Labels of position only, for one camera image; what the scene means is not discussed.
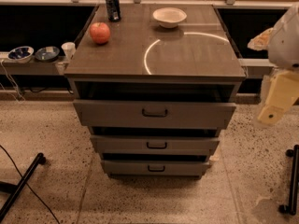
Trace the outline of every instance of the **soda can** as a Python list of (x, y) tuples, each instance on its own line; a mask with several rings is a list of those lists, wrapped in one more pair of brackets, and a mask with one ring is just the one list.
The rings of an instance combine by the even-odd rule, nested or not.
[(110, 21), (121, 19), (120, 0), (106, 0), (107, 14)]

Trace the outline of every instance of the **speckled concrete floor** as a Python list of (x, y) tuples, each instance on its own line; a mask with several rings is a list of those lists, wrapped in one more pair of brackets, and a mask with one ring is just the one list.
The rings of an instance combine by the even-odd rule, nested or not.
[[(299, 107), (274, 128), (255, 129), (256, 105), (238, 105), (212, 166), (192, 177), (107, 177), (70, 101), (0, 101), (0, 144), (22, 172), (38, 152), (47, 158), (29, 184), (60, 223), (299, 223), (278, 206), (288, 200), (292, 160), (299, 143)], [(0, 150), (0, 180), (19, 176)], [(0, 193), (2, 205), (7, 195)], [(57, 223), (25, 187), (3, 223)]]

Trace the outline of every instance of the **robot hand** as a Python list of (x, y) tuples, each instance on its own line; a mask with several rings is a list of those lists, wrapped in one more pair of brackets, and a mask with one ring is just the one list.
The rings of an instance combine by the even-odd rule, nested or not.
[(299, 3), (291, 6), (275, 24), (251, 39), (250, 49), (267, 49), (270, 63), (277, 66), (262, 82), (261, 102), (255, 121), (276, 124), (299, 97)]

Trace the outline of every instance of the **drawer handle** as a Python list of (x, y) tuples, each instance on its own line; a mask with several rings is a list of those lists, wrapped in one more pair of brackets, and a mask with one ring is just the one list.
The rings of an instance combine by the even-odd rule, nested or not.
[(163, 144), (150, 144), (150, 142), (147, 142), (147, 148), (149, 148), (149, 149), (166, 149), (167, 142), (164, 142)]
[(149, 172), (164, 172), (165, 171), (165, 166), (162, 166), (162, 167), (150, 167), (150, 165), (148, 165), (148, 170), (149, 170)]
[(151, 113), (145, 110), (144, 108), (142, 109), (142, 115), (144, 117), (156, 117), (156, 118), (164, 118), (168, 115), (168, 110), (166, 109), (163, 113)]

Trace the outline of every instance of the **gray drawer cabinet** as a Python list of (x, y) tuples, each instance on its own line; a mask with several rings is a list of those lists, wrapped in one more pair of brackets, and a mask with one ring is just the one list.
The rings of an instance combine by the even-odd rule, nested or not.
[(161, 7), (121, 4), (113, 24), (99, 7), (110, 40), (83, 36), (65, 71), (107, 175), (201, 177), (235, 111), (245, 73), (213, 7), (171, 5), (188, 19), (170, 30), (151, 16)]

